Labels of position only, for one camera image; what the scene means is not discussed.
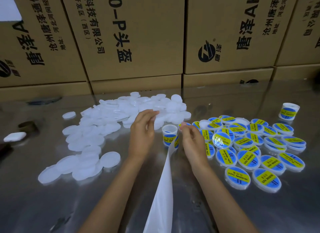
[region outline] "reflective table surface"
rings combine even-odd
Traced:
[[[288,81],[242,85],[215,85],[161,91],[142,91],[142,96],[165,93],[181,94],[192,113],[188,122],[230,115],[248,120],[259,118],[269,124],[280,121],[282,103],[301,106],[289,124],[294,135],[307,142],[298,155],[306,164],[300,173],[286,171],[279,178],[281,189],[270,194],[254,183],[244,190],[232,188],[224,179],[225,168],[215,158],[210,165],[232,196],[261,232],[318,232],[320,229],[320,93],[309,81]],[[39,173],[61,158],[79,154],[68,150],[62,129],[77,125],[80,112],[99,99],[115,99],[129,93],[63,97],[49,105],[25,102],[0,104],[0,139],[17,132],[18,124],[34,121],[39,129],[26,140],[12,144],[13,151],[0,160],[0,232],[76,232],[128,154],[130,130],[121,128],[106,136],[102,154],[117,151],[121,163],[111,171],[75,181],[71,174],[62,175],[48,185],[38,182]],[[62,114],[75,111],[77,117],[63,120]],[[167,150],[162,132],[156,131],[155,142],[143,164],[130,194],[119,232],[142,232],[165,163]],[[170,160],[173,183],[172,232],[216,232],[214,219],[202,190],[195,179],[182,144]]]

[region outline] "person's left hand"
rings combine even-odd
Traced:
[[[144,160],[155,137],[154,122],[159,111],[144,110],[131,125],[129,157]]]

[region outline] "pile of labeled lids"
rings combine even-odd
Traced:
[[[146,109],[159,110],[154,121],[154,129],[162,128],[165,122],[180,124],[191,117],[187,106],[178,94],[167,98],[165,94],[152,97],[141,97],[138,92],[130,96],[122,96],[115,100],[100,100],[81,112],[79,125],[66,127],[62,133],[67,136],[68,149],[81,154],[69,155],[55,165],[47,167],[38,176],[39,182],[45,184],[60,177],[61,174],[72,173],[75,180],[84,180],[97,175],[103,167],[112,168],[120,162],[120,154],[108,152],[101,158],[101,149],[105,144],[105,136],[118,131],[121,124],[130,128],[139,112]],[[74,111],[63,114],[64,119],[76,117]]]
[[[192,123],[205,139],[208,159],[214,157],[226,167],[226,181],[239,190],[254,183],[262,190],[275,193],[281,188],[278,176],[284,171],[300,172],[305,163],[295,154],[307,143],[294,137],[294,129],[283,123],[272,126],[261,119],[234,118],[221,115]]]

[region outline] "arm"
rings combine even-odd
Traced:
[[[220,233],[257,233],[229,191],[211,169],[206,156],[205,140],[195,126],[182,125],[183,147],[207,199]]]
[[[154,120],[158,111],[138,114],[130,128],[129,156],[78,233],[116,233],[134,180],[154,139]]]

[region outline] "forearm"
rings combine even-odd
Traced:
[[[116,233],[143,159],[127,158],[78,233]]]
[[[258,232],[209,166],[199,167],[193,171],[220,233]]]

